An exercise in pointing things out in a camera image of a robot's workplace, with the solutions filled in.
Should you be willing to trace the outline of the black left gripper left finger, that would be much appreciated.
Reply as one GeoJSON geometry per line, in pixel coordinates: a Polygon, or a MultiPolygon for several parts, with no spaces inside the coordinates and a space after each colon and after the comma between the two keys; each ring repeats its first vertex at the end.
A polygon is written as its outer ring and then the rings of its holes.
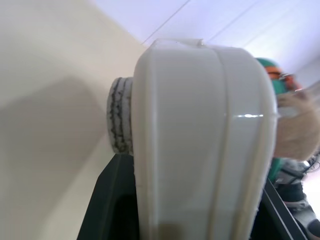
{"type": "Polygon", "coordinates": [[[77,239],[139,238],[134,158],[115,154],[97,178],[77,239]]]}

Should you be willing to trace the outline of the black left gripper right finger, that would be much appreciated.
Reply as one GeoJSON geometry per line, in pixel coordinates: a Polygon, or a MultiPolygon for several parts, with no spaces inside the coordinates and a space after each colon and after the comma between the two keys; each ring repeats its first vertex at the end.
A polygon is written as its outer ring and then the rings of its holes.
{"type": "Polygon", "coordinates": [[[251,240],[306,240],[307,237],[267,180],[249,237],[251,240]]]}

